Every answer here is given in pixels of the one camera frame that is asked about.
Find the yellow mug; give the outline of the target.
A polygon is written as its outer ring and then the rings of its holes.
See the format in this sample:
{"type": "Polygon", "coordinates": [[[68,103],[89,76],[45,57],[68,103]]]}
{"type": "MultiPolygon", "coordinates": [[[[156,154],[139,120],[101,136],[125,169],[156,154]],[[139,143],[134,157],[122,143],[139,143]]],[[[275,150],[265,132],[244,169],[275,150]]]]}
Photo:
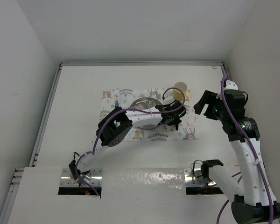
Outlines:
{"type": "Polygon", "coordinates": [[[189,101],[188,86],[184,82],[177,82],[174,85],[173,97],[175,100],[189,101]]]}

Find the blue plastic fork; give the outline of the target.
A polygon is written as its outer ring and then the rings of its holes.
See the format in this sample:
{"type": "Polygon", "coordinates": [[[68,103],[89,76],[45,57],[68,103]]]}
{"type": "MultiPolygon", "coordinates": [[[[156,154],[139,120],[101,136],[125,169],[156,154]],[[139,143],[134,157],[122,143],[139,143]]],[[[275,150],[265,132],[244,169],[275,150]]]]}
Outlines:
{"type": "Polygon", "coordinates": [[[119,107],[119,101],[118,98],[114,99],[114,108],[118,108],[119,107]]]}

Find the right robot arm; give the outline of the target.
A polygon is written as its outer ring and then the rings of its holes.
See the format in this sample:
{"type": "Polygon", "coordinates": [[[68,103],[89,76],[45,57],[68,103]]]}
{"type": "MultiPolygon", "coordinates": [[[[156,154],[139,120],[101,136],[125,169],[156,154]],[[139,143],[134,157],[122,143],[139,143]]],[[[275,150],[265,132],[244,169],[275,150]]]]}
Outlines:
{"type": "Polygon", "coordinates": [[[247,100],[244,92],[225,90],[223,96],[205,91],[194,105],[200,114],[222,123],[224,132],[236,153],[243,185],[240,186],[216,160],[203,161],[204,179],[214,181],[231,203],[231,211],[238,224],[268,222],[280,218],[280,203],[274,196],[265,174],[260,151],[260,134],[254,119],[245,116],[247,100]]]}

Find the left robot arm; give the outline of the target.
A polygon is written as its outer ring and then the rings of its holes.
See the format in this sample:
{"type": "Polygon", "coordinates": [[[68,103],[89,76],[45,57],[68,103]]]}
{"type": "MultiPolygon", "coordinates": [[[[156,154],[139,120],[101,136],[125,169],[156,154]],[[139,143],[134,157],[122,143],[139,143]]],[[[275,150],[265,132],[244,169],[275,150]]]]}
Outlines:
{"type": "Polygon", "coordinates": [[[72,161],[69,165],[73,178],[77,182],[82,182],[81,160],[87,155],[96,156],[104,149],[114,147],[121,143],[132,128],[147,125],[175,126],[181,123],[181,117],[186,114],[184,103],[173,101],[167,105],[156,105],[149,109],[117,107],[113,109],[98,124],[95,139],[90,151],[82,154],[77,161],[72,161]]]}

